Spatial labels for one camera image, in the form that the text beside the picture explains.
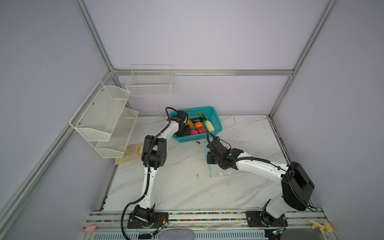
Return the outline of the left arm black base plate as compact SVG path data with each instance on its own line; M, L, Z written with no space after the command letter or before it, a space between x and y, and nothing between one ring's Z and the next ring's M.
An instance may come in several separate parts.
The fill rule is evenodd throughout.
M168 222L168 220L169 213L166 212L155 212L154 217L150 221L136 217L135 214L131 212L126 227L128 229L157 229L164 224L163 222Z

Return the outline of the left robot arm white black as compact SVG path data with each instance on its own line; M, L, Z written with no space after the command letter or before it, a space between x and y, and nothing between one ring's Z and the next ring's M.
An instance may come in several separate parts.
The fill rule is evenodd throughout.
M155 203L152 197L157 171L167 160L167 141L173 135L189 134L187 125L189 115L183 110L166 107L167 123L155 135L147 135L144 140L142 161L144 164L144 184L142 196L134 208L134 216L140 221L151 224L155 217Z

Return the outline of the clear zip bag blue zipper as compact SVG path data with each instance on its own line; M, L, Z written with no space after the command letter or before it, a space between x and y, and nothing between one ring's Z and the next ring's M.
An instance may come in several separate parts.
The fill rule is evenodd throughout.
M224 170L214 162L214 156L213 156L213 153L211 153L211 151L209 150L208 144L206 144L205 153L206 153L206 162L210 171L211 178L228 177L236 173L235 169L229 168Z

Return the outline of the teal plastic basket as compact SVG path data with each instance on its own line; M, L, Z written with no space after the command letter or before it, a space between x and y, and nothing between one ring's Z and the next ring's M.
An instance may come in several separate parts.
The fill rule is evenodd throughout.
M187 126L193 126L193 128L189 135L180 137L173 135L173 138L179 143L203 140L206 138L208 132L216 136L223 130L219 115L214 107L207 106L184 109L184 112L186 112L189 117Z

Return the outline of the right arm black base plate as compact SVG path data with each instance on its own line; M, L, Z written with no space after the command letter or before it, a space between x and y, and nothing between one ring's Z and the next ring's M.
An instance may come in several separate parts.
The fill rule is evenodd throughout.
M269 215L267 212L263 212L263 211L247 211L246 219L249 227L260 227L260 228L261 227L264 227L264 228L283 227L285 228L288 225L285 215L282 215L281 217L275 219L274 217Z

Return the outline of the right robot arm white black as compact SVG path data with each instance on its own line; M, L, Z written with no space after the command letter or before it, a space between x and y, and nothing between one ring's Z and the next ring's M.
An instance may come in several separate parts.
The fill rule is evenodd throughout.
M249 172L272 181L281 187L280 193L268 200L260 212L261 224L269 227L291 211L314 211L309 204L315 188L304 168L297 162L279 164L257 158L237 148L226 148L224 142L207 134L207 163L222 170Z

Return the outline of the orange yellow mango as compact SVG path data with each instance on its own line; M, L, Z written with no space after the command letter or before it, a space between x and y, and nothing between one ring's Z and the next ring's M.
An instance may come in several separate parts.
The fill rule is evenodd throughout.
M194 129L194 124L193 124L193 122L191 120L187 121L187 125L190 127L191 130Z

